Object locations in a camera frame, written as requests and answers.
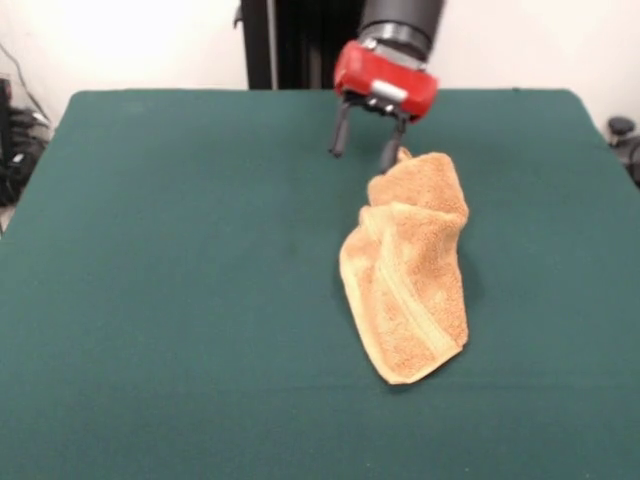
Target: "table surface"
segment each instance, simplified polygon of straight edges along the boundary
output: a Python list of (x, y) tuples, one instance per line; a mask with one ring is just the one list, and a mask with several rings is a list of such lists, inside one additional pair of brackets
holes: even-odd
[(388, 120), (330, 92), (76, 95), (0, 243), (0, 478), (636, 479), (640, 202), (577, 97), (443, 91), (470, 342), (411, 387), (338, 251)]

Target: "black knob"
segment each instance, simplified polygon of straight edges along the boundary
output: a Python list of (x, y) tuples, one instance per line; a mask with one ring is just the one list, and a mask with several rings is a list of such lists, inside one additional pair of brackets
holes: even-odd
[(636, 124), (633, 120), (626, 117), (610, 118), (608, 125), (609, 131), (617, 137), (624, 137), (625, 135), (633, 132), (636, 128)]

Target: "cloth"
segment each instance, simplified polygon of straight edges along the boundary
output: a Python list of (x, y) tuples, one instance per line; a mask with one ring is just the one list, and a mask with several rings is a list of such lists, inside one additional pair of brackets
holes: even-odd
[(412, 158), (401, 149), (368, 193), (340, 251), (340, 273), (378, 373), (390, 384), (414, 383), (467, 343), (457, 246), (469, 209), (441, 153)]

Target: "white wall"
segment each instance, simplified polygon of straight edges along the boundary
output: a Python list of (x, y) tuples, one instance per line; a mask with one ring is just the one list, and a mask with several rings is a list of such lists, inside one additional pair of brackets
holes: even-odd
[[(238, 3), (0, 0), (0, 39), (58, 119), (80, 89), (246, 88)], [(639, 19), (638, 0), (449, 0), (431, 68), (445, 87), (571, 88), (598, 127), (640, 121)]]
[[(246, 88), (242, 28), (232, 28), (238, 4), (0, 0), (0, 40), (57, 121), (83, 89)], [(7, 69), (0, 55), (0, 72)]]

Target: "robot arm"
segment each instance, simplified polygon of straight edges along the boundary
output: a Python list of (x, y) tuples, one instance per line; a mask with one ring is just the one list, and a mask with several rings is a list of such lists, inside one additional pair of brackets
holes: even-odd
[(427, 114), (438, 89), (427, 73), (445, 0), (367, 0), (357, 40), (348, 42), (336, 63), (334, 84), (341, 97), (330, 152), (342, 155), (353, 106), (396, 121), (381, 169), (391, 168), (407, 123)]

